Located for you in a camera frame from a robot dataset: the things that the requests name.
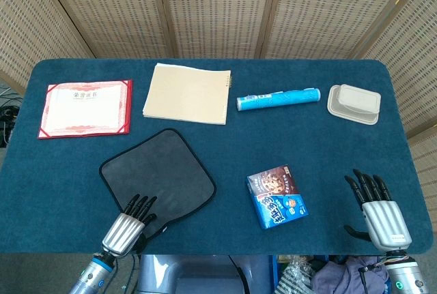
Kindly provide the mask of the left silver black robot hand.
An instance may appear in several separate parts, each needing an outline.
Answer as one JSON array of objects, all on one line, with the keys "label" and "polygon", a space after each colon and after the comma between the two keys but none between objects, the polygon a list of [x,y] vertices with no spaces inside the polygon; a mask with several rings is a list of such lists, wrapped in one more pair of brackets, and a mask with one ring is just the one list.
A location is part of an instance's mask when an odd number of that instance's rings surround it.
[{"label": "left silver black robot hand", "polygon": [[115,219],[102,240],[102,250],[115,258],[126,256],[140,238],[143,230],[156,219],[150,213],[157,197],[134,195],[123,212]]}]

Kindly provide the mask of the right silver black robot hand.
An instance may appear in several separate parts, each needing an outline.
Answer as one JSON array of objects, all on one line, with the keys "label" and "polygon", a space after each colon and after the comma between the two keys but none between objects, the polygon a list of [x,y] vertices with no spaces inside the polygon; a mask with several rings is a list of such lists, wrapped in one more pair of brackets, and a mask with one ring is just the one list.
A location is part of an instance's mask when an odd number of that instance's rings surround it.
[{"label": "right silver black robot hand", "polygon": [[356,239],[371,242],[388,256],[406,253],[412,243],[408,227],[399,208],[392,199],[384,180],[378,175],[368,175],[354,169],[355,177],[346,175],[367,225],[366,231],[357,231],[345,225],[346,232]]}]

